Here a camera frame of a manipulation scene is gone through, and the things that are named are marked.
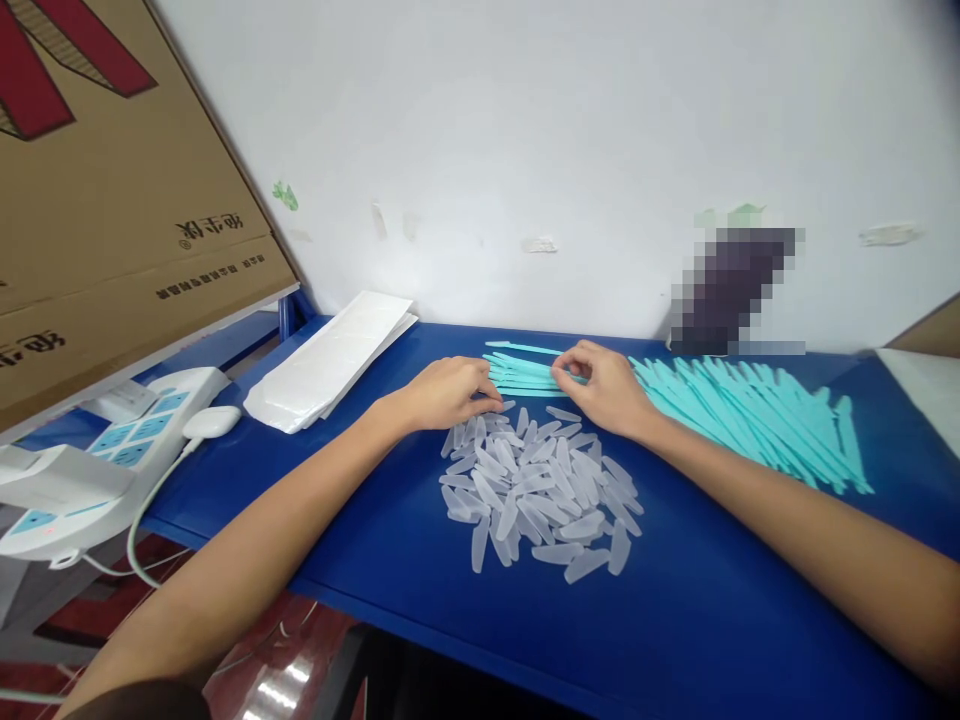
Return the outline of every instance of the cardboard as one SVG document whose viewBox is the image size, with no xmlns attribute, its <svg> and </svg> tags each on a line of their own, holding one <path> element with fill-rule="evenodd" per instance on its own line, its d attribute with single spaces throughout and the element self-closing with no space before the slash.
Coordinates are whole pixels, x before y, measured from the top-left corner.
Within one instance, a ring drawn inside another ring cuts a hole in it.
<svg viewBox="0 0 960 720">
<path fill-rule="evenodd" d="M 0 430 L 296 284 L 137 0 L 0 0 L 0 197 Z"/>
<path fill-rule="evenodd" d="M 938 307 L 887 347 L 960 358 L 960 295 Z"/>
</svg>

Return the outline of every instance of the hand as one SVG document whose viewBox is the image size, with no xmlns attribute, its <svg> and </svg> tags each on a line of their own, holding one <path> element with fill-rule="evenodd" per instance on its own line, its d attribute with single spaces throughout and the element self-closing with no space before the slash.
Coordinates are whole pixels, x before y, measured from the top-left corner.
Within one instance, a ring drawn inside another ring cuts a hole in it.
<svg viewBox="0 0 960 720">
<path fill-rule="evenodd" d="M 581 385 L 567 370 L 589 382 Z M 639 442 L 643 429 L 664 417 L 640 387 L 630 362 L 589 340 L 558 357 L 552 373 L 560 389 L 604 430 Z"/>
<path fill-rule="evenodd" d="M 489 373 L 490 363 L 478 358 L 436 360 L 385 400 L 392 401 L 410 432 L 447 430 L 474 415 L 503 410 L 503 398 Z M 477 393 L 486 397 L 474 400 Z"/>
</svg>

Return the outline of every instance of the stack of paper bags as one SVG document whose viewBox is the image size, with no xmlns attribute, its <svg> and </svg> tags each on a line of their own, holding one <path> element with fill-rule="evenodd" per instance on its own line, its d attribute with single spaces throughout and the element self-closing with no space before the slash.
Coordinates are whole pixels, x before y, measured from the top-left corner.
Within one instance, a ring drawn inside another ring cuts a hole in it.
<svg viewBox="0 0 960 720">
<path fill-rule="evenodd" d="M 243 407 L 260 422 L 291 434 L 326 419 L 370 363 L 417 321 L 409 312 L 412 304 L 360 293 L 254 385 Z"/>
</svg>

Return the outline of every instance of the red stripe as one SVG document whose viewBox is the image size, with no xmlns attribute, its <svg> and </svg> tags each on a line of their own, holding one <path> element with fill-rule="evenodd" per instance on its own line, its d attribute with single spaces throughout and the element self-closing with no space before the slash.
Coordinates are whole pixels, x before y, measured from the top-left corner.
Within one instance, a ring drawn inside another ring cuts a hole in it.
<svg viewBox="0 0 960 720">
<path fill-rule="evenodd" d="M 156 86 L 137 59 L 82 0 L 34 0 L 119 95 L 130 97 Z"/>
<path fill-rule="evenodd" d="M 0 0 L 0 102 L 17 128 L 33 140 L 73 122 L 73 114 L 47 74 L 6 0 Z"/>
</svg>

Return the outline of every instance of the pile of teal plastic sticks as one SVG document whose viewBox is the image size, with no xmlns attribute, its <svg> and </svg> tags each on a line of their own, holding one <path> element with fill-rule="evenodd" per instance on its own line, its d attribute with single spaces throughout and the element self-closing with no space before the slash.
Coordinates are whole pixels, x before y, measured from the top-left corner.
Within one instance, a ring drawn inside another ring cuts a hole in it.
<svg viewBox="0 0 960 720">
<path fill-rule="evenodd" d="M 562 354 L 505 341 L 487 345 Z M 503 395 L 565 395 L 549 364 L 499 351 L 483 357 Z M 673 367 L 660 360 L 641 363 L 631 357 L 630 362 L 658 410 L 719 445 L 814 488 L 825 485 L 838 495 L 850 486 L 862 494 L 874 492 L 864 475 L 850 398 L 841 397 L 831 406 L 829 388 L 810 393 L 790 373 L 756 363 L 710 357 L 691 362 L 675 358 Z"/>
</svg>

